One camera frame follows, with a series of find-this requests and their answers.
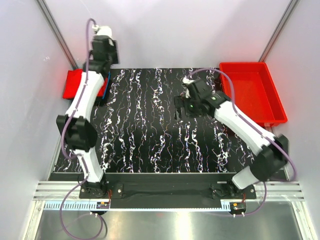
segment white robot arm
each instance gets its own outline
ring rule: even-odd
[[[95,36],[92,40],[92,50],[88,71],[83,65],[83,73],[78,91],[65,115],[59,115],[56,119],[57,126],[62,133],[67,119],[76,110],[65,134],[65,142],[77,155],[82,169],[85,165],[88,171],[88,183],[99,184],[104,176],[98,162],[95,145],[97,131],[90,124],[92,108],[97,94],[105,83],[110,66],[118,63],[117,43],[112,40],[112,31],[108,26],[93,26]]]
[[[226,192],[229,195],[235,195],[257,182],[265,182],[287,163],[285,156],[266,139],[274,141],[288,153],[289,143],[285,136],[276,137],[273,133],[260,127],[237,107],[234,109],[231,99],[223,92],[213,93],[204,80],[184,78],[182,84],[187,87],[187,91],[185,96],[174,97],[176,119],[181,118],[181,108],[184,108],[185,115],[190,118],[209,115],[228,126],[256,156],[252,165],[238,172],[227,183]]]

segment black marbled mat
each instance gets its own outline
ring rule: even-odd
[[[173,97],[185,91],[181,80],[193,70],[112,69],[107,103],[94,106],[91,114],[97,156],[106,173],[238,172],[255,160],[247,145],[217,120],[174,119]],[[212,71],[193,78],[222,90]],[[82,169],[60,153],[53,171]]]

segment purple cable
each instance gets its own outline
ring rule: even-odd
[[[90,26],[90,23],[93,22],[94,25],[96,25],[96,21],[92,18],[89,18],[88,21],[86,22],[86,29],[85,29],[85,38],[86,38],[86,52],[87,52],[87,55],[86,55],[86,63],[85,63],[85,85],[83,86],[82,88],[82,91],[80,93],[80,96],[79,96],[79,99],[78,99],[78,102],[76,103],[75,105],[75,110],[72,112],[71,116],[68,118],[68,120],[66,121],[64,127],[63,127],[63,130],[62,130],[62,134],[61,134],[61,151],[64,155],[64,157],[66,159],[75,159],[78,156],[81,156],[81,160],[82,160],[82,163],[83,163],[83,166],[84,166],[84,170],[83,170],[83,173],[84,175],[87,174],[87,176],[84,178],[84,180],[82,182],[80,182],[79,184],[77,184],[76,186],[74,186],[64,197],[64,199],[62,200],[62,203],[61,203],[61,206],[60,206],[60,209],[59,209],[59,217],[60,217],[60,223],[61,223],[61,226],[62,226],[62,229],[64,230],[64,232],[71,238],[73,239],[76,239],[76,240],[95,240],[99,235],[100,233],[102,232],[102,229],[105,226],[107,226],[107,223],[106,221],[100,216],[100,215],[97,215],[98,218],[100,219],[101,221],[101,227],[100,227],[100,230],[99,232],[94,236],[94,237],[91,237],[91,238],[79,238],[79,237],[76,237],[74,235],[72,235],[68,230],[67,230],[67,227],[65,226],[64,224],[64,221],[63,221],[63,218],[62,218],[62,208],[64,206],[64,203],[65,201],[67,200],[67,198],[69,197],[69,195],[78,187],[80,187],[83,183],[85,183],[89,177],[89,171],[88,171],[88,166],[86,164],[86,161],[83,157],[83,155],[81,154],[77,154],[77,155],[73,155],[73,156],[69,156],[65,150],[65,136],[66,136],[66,132],[67,132],[67,129],[68,129],[68,126],[72,120],[72,118],[74,117],[74,115],[76,114],[77,110],[78,110],[78,106],[80,104],[80,101],[81,101],[81,98],[83,97],[84,95],[84,92],[85,92],[85,89],[86,89],[86,85],[87,85],[87,82],[88,82],[88,69],[89,69],[89,26]]]
[[[237,111],[237,108],[236,108],[236,104],[235,104],[235,101],[236,101],[236,94],[235,94],[235,88],[234,88],[234,85],[230,79],[230,77],[225,74],[223,71],[220,71],[218,69],[215,69],[215,68],[210,68],[210,67],[207,67],[207,68],[200,68],[200,69],[197,69],[193,72],[191,72],[188,76],[186,76],[186,78],[190,78],[193,74],[196,74],[198,72],[201,72],[201,71],[216,71],[222,75],[224,75],[226,77],[226,79],[228,80],[229,82],[229,85],[230,85],[230,90],[231,90],[231,102],[232,102],[232,107],[233,107],[233,110],[234,112],[245,122],[247,123],[251,128],[253,128],[258,134],[261,135],[261,137],[263,137],[264,139],[266,139],[270,144],[272,144],[273,146],[276,147],[276,149],[278,149],[280,151],[280,153],[282,153],[284,155],[284,157],[287,159],[287,161],[291,164],[292,166],[292,169],[293,169],[293,175],[292,175],[292,178],[290,181],[294,181],[296,179],[296,175],[297,175],[297,169],[296,169],[296,166],[295,164],[293,163],[293,161],[291,160],[291,158],[289,157],[289,155],[278,145],[276,144],[272,139],[270,139],[269,137],[267,136],[264,136],[263,133],[258,129],[256,128],[251,122],[249,122],[247,119],[245,119],[242,115],[240,115]]]

